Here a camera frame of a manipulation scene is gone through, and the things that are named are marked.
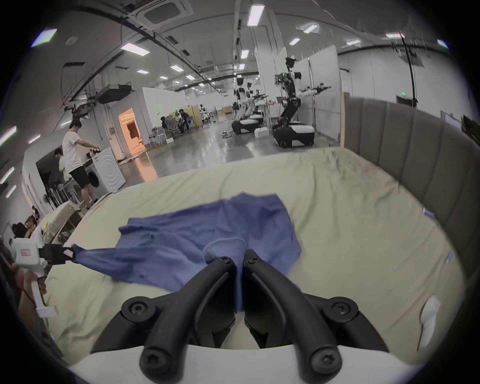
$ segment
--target shirt sleeve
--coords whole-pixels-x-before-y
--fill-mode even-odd
[[[70,137],[68,138],[68,140],[70,141],[70,143],[73,145],[75,144],[77,141],[80,140],[80,136],[76,133],[76,132],[72,132],[73,134],[70,135]]]

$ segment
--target white t-shirt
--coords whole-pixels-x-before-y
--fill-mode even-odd
[[[80,136],[73,131],[68,131],[63,137],[63,142],[61,143],[63,150],[62,158],[65,158],[65,172],[67,173],[70,173],[74,169],[77,169],[83,165],[82,158],[80,157],[77,148],[77,142],[79,140]]]
[[[62,172],[63,174],[63,179],[65,181],[68,181],[69,179],[71,179],[72,177],[70,176],[70,173],[67,173],[65,171],[65,156],[62,156],[59,160],[59,170],[60,172]]]

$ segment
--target upholstered headboard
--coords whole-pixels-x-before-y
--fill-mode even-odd
[[[348,94],[341,145],[388,172],[435,214],[471,279],[480,266],[480,148],[428,113]]]

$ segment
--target floor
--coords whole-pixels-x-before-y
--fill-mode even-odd
[[[313,147],[282,149],[272,136],[256,139],[252,133],[232,134],[223,139],[221,132],[231,129],[231,121],[222,121],[204,126],[198,132],[175,139],[174,143],[147,150],[120,169],[126,179],[126,186],[140,184],[163,176],[184,172],[189,169],[215,166],[231,161],[285,153],[304,151],[309,148],[328,146],[327,136],[315,137]]]

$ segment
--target white controller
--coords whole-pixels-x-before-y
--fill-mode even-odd
[[[12,243],[16,257],[15,262],[19,267],[26,268],[29,272],[33,272],[38,277],[45,275],[44,268],[46,261],[40,258],[38,248],[42,248],[40,239],[13,239]],[[57,316],[55,307],[47,307],[43,303],[43,298],[38,288],[38,282],[32,281],[32,292],[35,301],[36,312],[41,318]]]

